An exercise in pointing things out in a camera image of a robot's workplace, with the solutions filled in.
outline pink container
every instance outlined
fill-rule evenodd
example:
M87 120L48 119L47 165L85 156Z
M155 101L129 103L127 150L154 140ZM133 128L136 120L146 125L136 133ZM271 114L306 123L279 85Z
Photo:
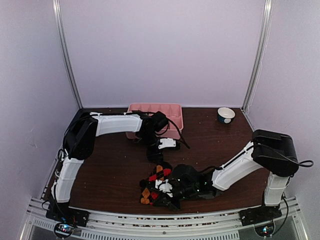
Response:
M171 119L179 128L180 132L184 128L184 122L182 118L182 107L179 104L170 104L170 103L132 103L128 112L139 110L141 112L153 112L158 111L166 115L167 118ZM163 133L166 130L166 126L158 132L159 134ZM134 132L127 132L126 136L128 139L136 139L136 134ZM169 122L169 128L165 134L161 135L162 138L171 138L171 139L180 139L179 133L175 126Z

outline white backdrop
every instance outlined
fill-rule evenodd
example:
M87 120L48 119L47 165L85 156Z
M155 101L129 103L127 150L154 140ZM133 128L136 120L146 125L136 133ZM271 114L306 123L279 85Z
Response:
M62 0L84 107L240 107L263 0Z

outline white and black bowl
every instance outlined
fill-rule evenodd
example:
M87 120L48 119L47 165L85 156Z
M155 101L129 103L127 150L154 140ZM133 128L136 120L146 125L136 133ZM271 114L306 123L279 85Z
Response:
M236 113L228 107L220 107L217 111L217 119L220 123L229 124L236 116Z

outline wood grain surface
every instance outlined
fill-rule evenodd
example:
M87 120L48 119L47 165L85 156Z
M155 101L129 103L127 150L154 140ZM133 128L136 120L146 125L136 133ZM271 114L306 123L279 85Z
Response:
M95 111L125 112L123 108ZM216 108L184 108L183 136L190 145L180 150L165 149L164 160L173 167L187 164L200 171L220 166L240 152L251 140L252 130L240 109L231 124L217 121ZM130 214L183 214L215 212L260 205L268 171L259 169L241 179L221 196L210 200L184 200L181 211L140 203L139 181L154 168L146 158L146 147L133 143L125 133L96 138L94 152L80 168L74 182L70 206L82 209Z

